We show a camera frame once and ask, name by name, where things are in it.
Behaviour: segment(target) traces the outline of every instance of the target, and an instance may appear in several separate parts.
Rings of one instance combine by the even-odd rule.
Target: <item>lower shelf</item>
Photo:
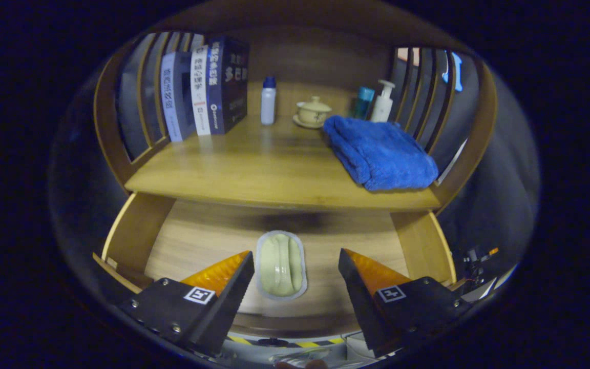
[[[456,282],[445,238],[431,212],[302,212],[133,194],[113,225],[102,258],[118,271],[132,264],[153,279],[182,280],[244,250],[256,254],[258,238],[277,229],[295,233],[304,245],[307,291],[292,301],[274,301],[259,294],[253,278],[233,332],[300,338],[359,330],[338,272],[341,248],[413,279]]]

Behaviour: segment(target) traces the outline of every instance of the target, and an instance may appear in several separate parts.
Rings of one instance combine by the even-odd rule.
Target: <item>wooden shelf board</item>
[[[130,191],[217,203],[300,210],[435,210],[431,189],[369,192],[354,183],[321,130],[292,115],[262,126],[249,115],[220,136],[171,142],[125,184]]]
[[[291,326],[292,320],[303,317],[338,317],[321,322],[326,326],[317,329],[326,332],[338,333],[344,327],[356,329],[352,304],[338,271],[341,248],[372,257],[408,275],[400,239],[388,212],[312,213],[184,200],[175,202],[162,225],[145,275],[182,280],[244,250],[256,256],[258,238],[273,230],[295,233],[302,241],[308,288],[292,301],[274,301],[258,292],[253,277],[238,310],[237,324],[252,322],[250,328],[257,332],[281,329],[284,334],[296,335],[310,329],[306,324]]]

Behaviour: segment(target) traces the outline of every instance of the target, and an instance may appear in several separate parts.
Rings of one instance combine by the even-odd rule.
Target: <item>blue towel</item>
[[[393,124],[333,115],[323,129],[354,182],[370,191],[421,189],[438,177],[434,159]]]

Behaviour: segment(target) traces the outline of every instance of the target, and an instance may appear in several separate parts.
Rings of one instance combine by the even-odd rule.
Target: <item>wooden shelf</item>
[[[431,189],[369,192],[354,183],[320,130],[292,115],[262,126],[249,115],[222,136],[172,142],[125,184],[130,191],[265,208],[435,210]]]
[[[456,282],[447,242],[429,211],[309,212],[139,192],[129,197],[115,220],[100,264],[138,292],[142,288],[138,283],[145,280],[183,280],[244,250],[256,256],[258,238],[274,230],[295,233],[302,240],[308,288],[297,299],[274,301],[258,292],[253,278],[232,332],[299,338],[359,330],[338,272],[341,248],[367,255],[412,279],[429,276],[444,285]]]

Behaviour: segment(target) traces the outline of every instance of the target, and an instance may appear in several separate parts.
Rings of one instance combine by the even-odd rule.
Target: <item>soap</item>
[[[292,296],[302,288],[302,260],[297,242],[286,234],[273,234],[262,245],[261,283],[274,296]]]
[[[297,299],[307,288],[304,246],[293,233],[270,231],[258,239],[257,287],[263,296],[279,301]]]

